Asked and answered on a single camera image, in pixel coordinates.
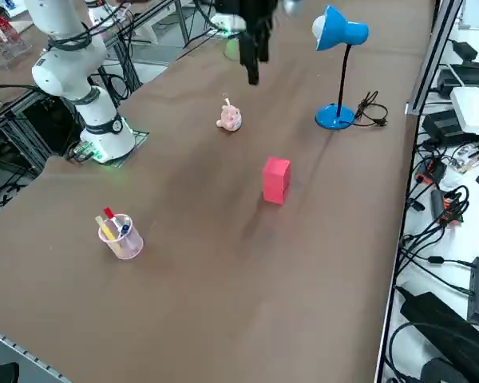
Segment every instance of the lamp base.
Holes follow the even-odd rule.
[[[316,113],[316,122],[319,126],[326,129],[346,129],[353,124],[353,121],[353,111],[344,105],[341,107],[341,114],[339,117],[337,117],[337,104],[324,106]]]

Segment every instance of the small figurine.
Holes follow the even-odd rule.
[[[241,128],[241,123],[243,122],[241,112],[238,108],[231,105],[228,97],[225,97],[224,100],[227,105],[222,106],[222,116],[220,120],[216,122],[216,126],[224,128],[229,132],[235,132]]]

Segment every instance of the marker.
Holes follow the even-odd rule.
[[[113,224],[115,224],[117,231],[121,232],[122,222],[115,216],[115,214],[113,214],[113,211],[109,207],[105,208],[105,214],[108,219],[110,219]]]

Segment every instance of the lamp shade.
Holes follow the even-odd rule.
[[[341,42],[363,44],[369,37],[369,27],[363,22],[348,22],[337,8],[327,6],[325,13],[314,20],[312,33],[318,41],[316,50],[325,50]]]

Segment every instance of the pink toy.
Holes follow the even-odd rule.
[[[222,116],[216,122],[216,126],[229,132],[235,132],[241,128],[241,113],[238,108],[231,105],[228,98],[225,98],[225,102],[227,102],[227,105],[222,106]]]
[[[264,200],[282,205],[289,190],[291,162],[282,158],[270,157],[263,169]]]

